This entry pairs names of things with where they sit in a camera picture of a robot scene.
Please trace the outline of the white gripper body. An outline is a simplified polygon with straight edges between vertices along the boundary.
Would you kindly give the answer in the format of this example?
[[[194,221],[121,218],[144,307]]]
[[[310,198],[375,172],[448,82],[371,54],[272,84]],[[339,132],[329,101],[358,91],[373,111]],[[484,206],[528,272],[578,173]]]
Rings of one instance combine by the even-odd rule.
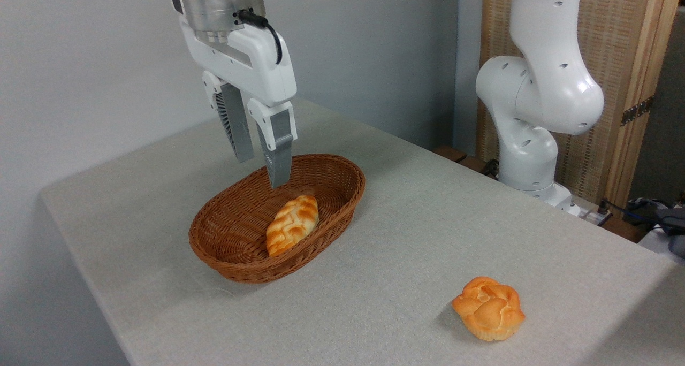
[[[296,94],[293,65],[281,35],[251,25],[264,0],[171,0],[194,61],[271,108]]]

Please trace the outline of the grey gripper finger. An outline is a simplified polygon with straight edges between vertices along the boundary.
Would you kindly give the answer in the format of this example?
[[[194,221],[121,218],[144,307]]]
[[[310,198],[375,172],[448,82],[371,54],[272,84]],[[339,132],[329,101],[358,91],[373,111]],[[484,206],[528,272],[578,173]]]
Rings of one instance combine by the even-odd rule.
[[[265,166],[272,188],[287,183],[291,176],[292,143],[298,139],[291,101],[276,107],[256,98],[248,101],[249,114],[257,123]]]
[[[202,79],[210,107],[218,113],[238,161],[244,163],[254,158],[249,123],[240,90],[209,71],[203,71]]]

